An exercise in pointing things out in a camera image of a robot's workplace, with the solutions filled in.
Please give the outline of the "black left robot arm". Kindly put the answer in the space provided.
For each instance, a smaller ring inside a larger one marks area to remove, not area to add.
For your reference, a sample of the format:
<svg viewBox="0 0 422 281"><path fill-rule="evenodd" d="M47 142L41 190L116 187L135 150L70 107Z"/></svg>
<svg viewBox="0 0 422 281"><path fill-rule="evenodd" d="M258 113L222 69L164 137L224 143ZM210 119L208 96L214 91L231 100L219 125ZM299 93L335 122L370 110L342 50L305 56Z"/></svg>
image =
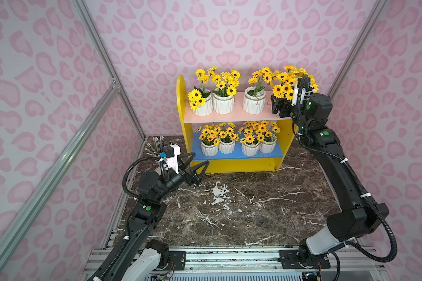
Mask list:
<svg viewBox="0 0 422 281"><path fill-rule="evenodd" d="M177 165L173 168L166 167L166 159L155 156L139 158L131 164L129 171L141 162L153 160L159 163L161 171L152 170L140 176L137 203L124 220L124 234L89 278L91 281L144 281L157 269L174 267L168 245L147 239L165 213L164 199L183 183L201 184L210 163L206 160L191 166L195 155L191 152L174 156Z"/></svg>

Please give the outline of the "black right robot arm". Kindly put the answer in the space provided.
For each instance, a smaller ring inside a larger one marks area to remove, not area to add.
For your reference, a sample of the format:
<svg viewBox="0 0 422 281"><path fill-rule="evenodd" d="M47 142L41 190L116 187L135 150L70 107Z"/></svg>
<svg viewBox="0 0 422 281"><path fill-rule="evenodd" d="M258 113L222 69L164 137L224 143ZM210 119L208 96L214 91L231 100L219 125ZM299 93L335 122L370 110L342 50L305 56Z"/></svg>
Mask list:
<svg viewBox="0 0 422 281"><path fill-rule="evenodd" d="M327 218L323 229L303 239L297 253L286 256L285 260L304 268L313 268L328 254L350 245L376 262L393 261L398 252L398 244L386 222L389 209L384 203L377 203L363 187L344 155L337 134L327 126L332 110L329 97L313 94L296 105L288 99L272 97L271 100L273 114L281 118L291 118L293 132L299 144L323 168L341 209L339 213ZM368 253L355 242L355 239L373 233L378 226L384 227L390 241L390 252L384 257Z"/></svg>

